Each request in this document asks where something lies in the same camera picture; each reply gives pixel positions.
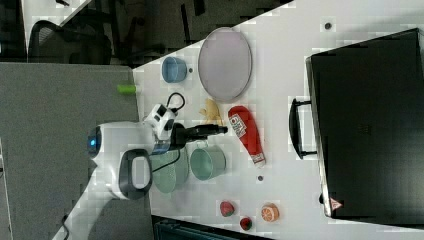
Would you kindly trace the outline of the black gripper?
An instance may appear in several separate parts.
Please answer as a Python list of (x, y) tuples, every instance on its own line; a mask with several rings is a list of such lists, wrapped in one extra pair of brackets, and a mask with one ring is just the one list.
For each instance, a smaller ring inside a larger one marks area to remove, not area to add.
[(228, 132), (226, 126), (216, 124), (197, 125), (192, 128), (185, 128), (180, 123), (175, 123), (170, 138), (170, 150), (179, 150), (185, 147), (188, 142), (199, 140), (197, 134), (225, 134)]

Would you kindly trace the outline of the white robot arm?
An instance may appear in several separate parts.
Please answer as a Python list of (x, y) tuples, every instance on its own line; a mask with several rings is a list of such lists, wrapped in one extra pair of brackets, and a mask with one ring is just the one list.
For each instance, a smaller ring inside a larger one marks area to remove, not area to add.
[(216, 124), (186, 128), (172, 120), (164, 124), (125, 121), (98, 125), (88, 138), (89, 155), (96, 167), (52, 240), (88, 240), (110, 201), (144, 197), (152, 185), (151, 156), (227, 132), (227, 127)]

